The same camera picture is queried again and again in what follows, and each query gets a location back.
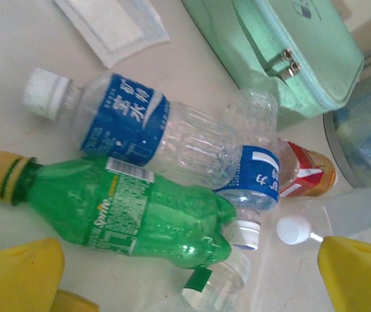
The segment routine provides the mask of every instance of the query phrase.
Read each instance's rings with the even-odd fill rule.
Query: blue label
[[[143,166],[158,148],[169,110],[162,93],[114,74],[81,149]]]
[[[278,158],[265,148],[244,146],[238,171],[226,186],[216,192],[221,190],[253,190],[278,201]]]

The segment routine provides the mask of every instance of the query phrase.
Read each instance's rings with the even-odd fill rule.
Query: green plastic bottle
[[[0,200],[31,204],[68,242],[207,267],[231,253],[222,226],[236,216],[208,188],[184,187],[107,157],[43,166],[0,151]]]

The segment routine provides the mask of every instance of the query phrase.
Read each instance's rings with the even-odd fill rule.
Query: plastic bottle
[[[278,139],[280,196],[320,196],[337,181],[336,168],[325,155]]]
[[[182,268],[224,261],[231,251],[221,231],[235,218],[232,204],[112,158],[43,166],[0,151],[0,200],[30,203],[63,239],[89,248]]]
[[[225,122],[235,125],[240,132],[243,152],[233,180],[216,192],[238,211],[227,235],[240,237],[236,246],[241,248],[258,248],[258,216],[271,210],[279,199],[279,160],[275,156],[277,111],[272,95],[243,89],[225,112]]]
[[[78,88],[37,69],[23,102],[70,125],[70,138],[87,154],[145,166],[179,184],[216,189],[239,165],[241,142],[233,127],[117,73]]]
[[[222,262],[191,275],[182,295],[163,300],[149,312],[230,312],[251,271],[251,263],[237,248]]]
[[[351,237],[371,228],[371,188],[358,188],[330,198],[298,201],[280,210],[279,238],[289,245],[317,242],[326,236]]]

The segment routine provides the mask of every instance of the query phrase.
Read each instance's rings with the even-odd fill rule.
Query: white bottle cap
[[[246,250],[257,250],[259,244],[258,222],[235,220],[223,230],[223,236],[232,245]]]
[[[223,264],[238,273],[244,284],[247,282],[251,273],[251,262],[238,248],[232,246],[232,252]]]
[[[311,234],[309,221],[302,216],[286,216],[277,223],[279,238],[289,245],[306,241]]]
[[[23,94],[23,103],[39,116],[55,120],[71,79],[37,68]]]

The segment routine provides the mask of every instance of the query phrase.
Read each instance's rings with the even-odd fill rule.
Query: mint green bag
[[[182,1],[239,87],[273,85],[279,129],[349,100],[363,54],[330,0]]]

